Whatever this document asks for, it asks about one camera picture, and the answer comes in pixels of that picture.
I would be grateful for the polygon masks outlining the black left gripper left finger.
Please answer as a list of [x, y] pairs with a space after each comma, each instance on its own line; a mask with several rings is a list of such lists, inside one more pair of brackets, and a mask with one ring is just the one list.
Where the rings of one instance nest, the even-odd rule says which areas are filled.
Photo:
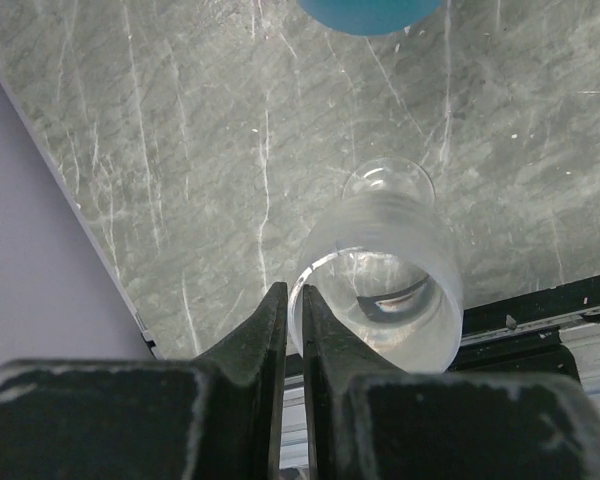
[[0, 479], [274, 479], [287, 287], [192, 360], [0, 366]]

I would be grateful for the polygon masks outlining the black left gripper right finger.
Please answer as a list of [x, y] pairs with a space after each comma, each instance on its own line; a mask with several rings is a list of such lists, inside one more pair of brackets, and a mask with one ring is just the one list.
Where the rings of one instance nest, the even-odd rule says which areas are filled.
[[544, 373], [409, 374], [302, 293], [314, 479], [600, 479], [600, 416]]

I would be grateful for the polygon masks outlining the clear stemmed wine glass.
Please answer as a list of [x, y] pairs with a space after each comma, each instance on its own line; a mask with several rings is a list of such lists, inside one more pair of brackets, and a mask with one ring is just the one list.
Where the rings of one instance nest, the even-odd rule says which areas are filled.
[[289, 334], [299, 353], [306, 285], [404, 371], [443, 372], [459, 351], [464, 289], [457, 248], [429, 175], [410, 160], [362, 164], [310, 230], [289, 294]]

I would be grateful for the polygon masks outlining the blue plastic wine glass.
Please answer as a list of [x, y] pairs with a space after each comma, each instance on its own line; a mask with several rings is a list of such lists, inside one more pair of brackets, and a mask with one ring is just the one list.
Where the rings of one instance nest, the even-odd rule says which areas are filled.
[[320, 24], [354, 36], [394, 33], [417, 23], [442, 5], [437, 0], [299, 0]]

